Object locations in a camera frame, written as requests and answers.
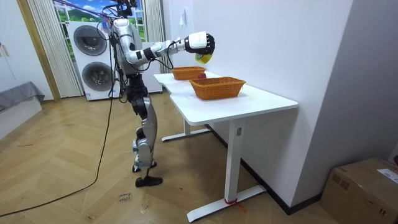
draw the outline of curtain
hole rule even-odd
[[[60,96],[83,95],[52,0],[28,0],[28,3]]]
[[[163,42],[165,41],[165,31],[164,31],[164,20],[162,14],[162,1],[161,0],[142,0],[142,8],[144,10],[144,24],[148,33],[149,42]],[[167,57],[164,56],[159,58],[167,66],[169,61]],[[160,71],[162,73],[169,73],[169,69],[160,65]]]

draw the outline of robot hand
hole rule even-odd
[[[184,39],[184,47],[187,52],[197,54],[212,54],[216,48],[214,37],[206,32],[197,32]]]

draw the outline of white wall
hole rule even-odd
[[[354,1],[293,204],[319,194],[332,168],[387,159],[397,144],[397,9]]]
[[[194,1],[215,37],[209,71],[298,101],[246,120],[243,159],[292,204],[352,1]],[[213,124],[228,140],[228,125]]]
[[[186,12],[186,25],[180,24],[181,13]],[[165,31],[167,40],[175,40],[178,37],[186,38],[195,32],[193,28],[193,1],[192,0],[163,0],[163,12],[165,20]],[[193,55],[180,52],[170,57],[175,67],[202,66],[199,65]]]
[[[0,41],[8,49],[7,61],[16,80],[32,81],[44,93],[45,100],[52,100],[49,84],[16,0],[1,1]]]

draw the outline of white table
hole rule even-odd
[[[205,72],[207,78],[221,77]],[[242,140],[244,135],[244,118],[274,111],[298,107],[297,102],[277,96],[258,88],[243,85],[239,95],[220,100],[199,99],[189,81],[175,80],[172,73],[155,75],[157,81],[170,92],[170,99],[184,118],[184,133],[164,137],[163,141],[184,138],[192,134],[208,132],[208,129],[190,131],[190,126],[229,121],[228,155],[224,199],[192,210],[187,214],[188,221],[193,222],[201,217],[228,207],[227,202],[240,202],[266,190],[257,185],[237,193],[239,166],[241,160]]]

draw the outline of wicker basket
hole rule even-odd
[[[205,70],[202,67],[180,67],[172,69],[172,72],[176,80],[191,80],[198,78]]]
[[[197,96],[203,100],[235,97],[245,81],[232,77],[189,80]]]

